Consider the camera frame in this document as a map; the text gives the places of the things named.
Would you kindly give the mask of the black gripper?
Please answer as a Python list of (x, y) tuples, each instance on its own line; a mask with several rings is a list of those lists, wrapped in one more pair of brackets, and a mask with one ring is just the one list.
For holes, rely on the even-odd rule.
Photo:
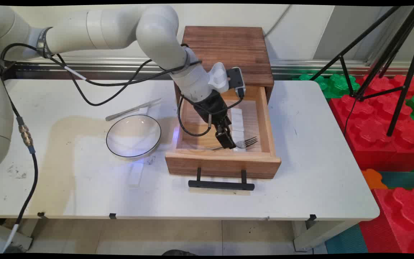
[(219, 92), (212, 90), (207, 98), (194, 103), (193, 107), (206, 123), (208, 123), (209, 114), (212, 113), (211, 123), (216, 129), (215, 137), (223, 149), (236, 148), (229, 128), (231, 121), (227, 115), (227, 105)]

